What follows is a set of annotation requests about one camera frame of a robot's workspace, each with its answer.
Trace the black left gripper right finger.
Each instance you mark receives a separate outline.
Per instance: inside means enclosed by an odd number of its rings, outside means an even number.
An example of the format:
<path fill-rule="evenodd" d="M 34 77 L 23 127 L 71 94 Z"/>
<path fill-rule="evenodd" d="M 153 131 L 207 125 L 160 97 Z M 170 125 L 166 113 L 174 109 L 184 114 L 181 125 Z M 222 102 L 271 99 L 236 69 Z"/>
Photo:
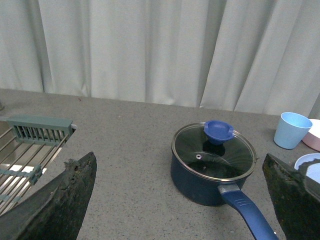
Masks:
<path fill-rule="evenodd" d="M 268 153 L 262 165 L 276 218 L 288 240 L 320 238 L 320 184 Z"/>

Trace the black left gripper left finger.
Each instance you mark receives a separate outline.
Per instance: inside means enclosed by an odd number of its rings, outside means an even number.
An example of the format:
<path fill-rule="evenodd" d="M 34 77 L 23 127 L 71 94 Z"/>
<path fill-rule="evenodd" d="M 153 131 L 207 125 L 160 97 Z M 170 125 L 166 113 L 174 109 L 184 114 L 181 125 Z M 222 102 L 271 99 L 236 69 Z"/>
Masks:
<path fill-rule="evenodd" d="M 65 170 L 0 217 L 2 240 L 75 240 L 97 172 L 93 152 L 69 160 Z"/>

